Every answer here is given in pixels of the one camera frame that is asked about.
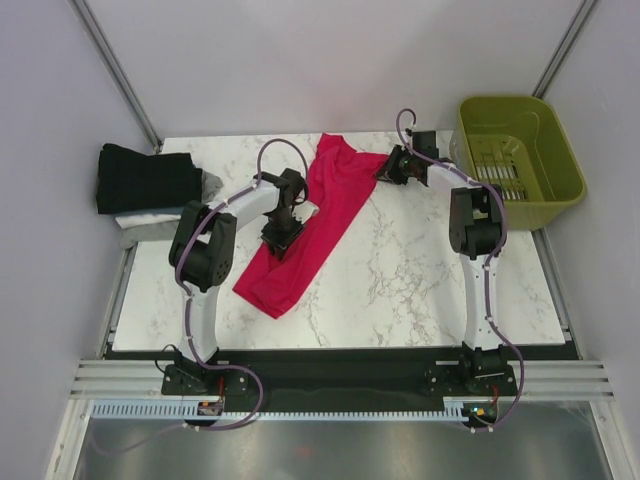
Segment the pink red t shirt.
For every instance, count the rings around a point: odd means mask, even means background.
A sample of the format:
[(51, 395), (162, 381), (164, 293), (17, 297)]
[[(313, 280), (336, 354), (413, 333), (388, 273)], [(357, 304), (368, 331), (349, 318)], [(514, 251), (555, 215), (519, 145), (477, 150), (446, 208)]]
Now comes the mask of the pink red t shirt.
[(387, 158), (359, 152), (341, 135), (323, 134), (308, 176), (319, 212), (283, 259), (260, 247), (233, 292), (273, 319), (293, 308), (373, 193)]

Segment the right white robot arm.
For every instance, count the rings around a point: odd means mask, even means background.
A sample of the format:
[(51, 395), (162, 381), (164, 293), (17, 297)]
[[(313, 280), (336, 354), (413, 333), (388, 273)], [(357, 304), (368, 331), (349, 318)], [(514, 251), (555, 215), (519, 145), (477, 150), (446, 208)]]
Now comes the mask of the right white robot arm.
[(463, 269), (466, 327), (458, 364), (433, 368), (430, 380), (458, 395), (516, 393), (508, 346), (496, 333), (497, 270), (506, 243), (498, 189), (406, 144), (393, 147), (375, 177), (395, 185), (415, 179), (449, 200), (449, 242)]

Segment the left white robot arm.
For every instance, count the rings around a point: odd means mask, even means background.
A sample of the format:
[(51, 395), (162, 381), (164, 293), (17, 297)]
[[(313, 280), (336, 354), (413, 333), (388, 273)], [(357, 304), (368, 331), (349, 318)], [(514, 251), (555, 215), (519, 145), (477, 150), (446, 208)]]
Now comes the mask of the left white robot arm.
[(255, 181), (215, 206), (191, 202), (183, 210), (169, 251), (183, 290), (182, 337), (174, 361), (165, 369), (164, 395), (207, 395), (221, 374), (213, 364), (219, 351), (216, 308), (221, 285), (233, 266), (239, 230), (264, 216), (261, 240), (281, 260), (303, 233), (318, 208), (307, 202), (309, 188), (300, 172), (262, 173)]

